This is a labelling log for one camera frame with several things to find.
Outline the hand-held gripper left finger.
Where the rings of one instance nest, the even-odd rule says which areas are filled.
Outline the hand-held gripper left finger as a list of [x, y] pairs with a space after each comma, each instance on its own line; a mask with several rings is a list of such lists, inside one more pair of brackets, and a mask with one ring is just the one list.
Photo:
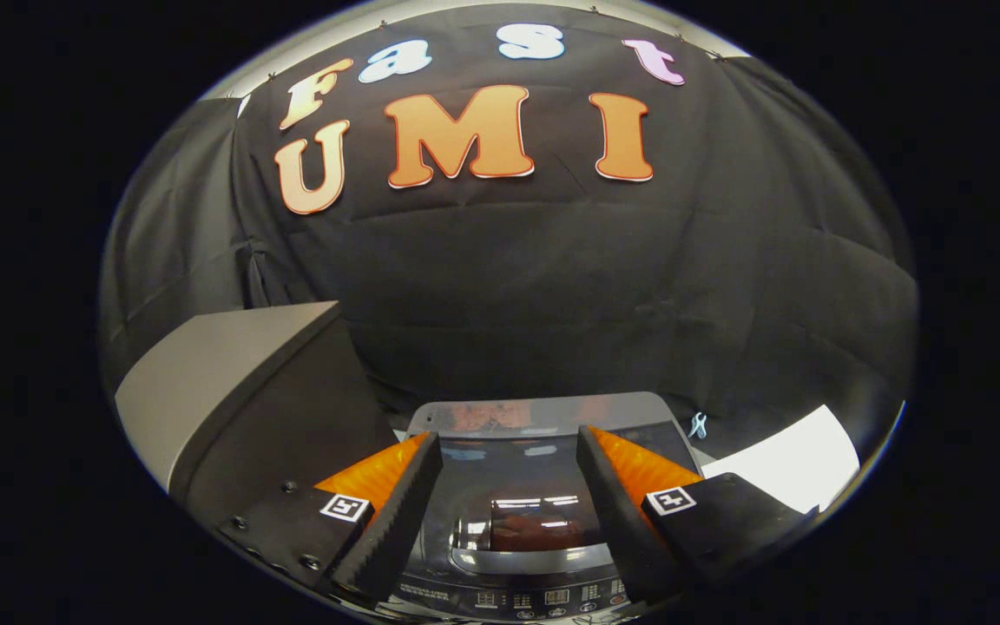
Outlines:
[[440, 436], [421, 432], [316, 485], [286, 483], [217, 531], [311, 592], [383, 602], [404, 572], [442, 467]]

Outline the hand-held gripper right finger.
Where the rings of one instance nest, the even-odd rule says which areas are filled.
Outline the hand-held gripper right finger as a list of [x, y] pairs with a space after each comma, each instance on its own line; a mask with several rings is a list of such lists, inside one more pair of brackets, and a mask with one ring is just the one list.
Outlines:
[[655, 604], [730, 584], [806, 533], [806, 513], [745, 477], [703, 478], [584, 424], [576, 462], [632, 602]]

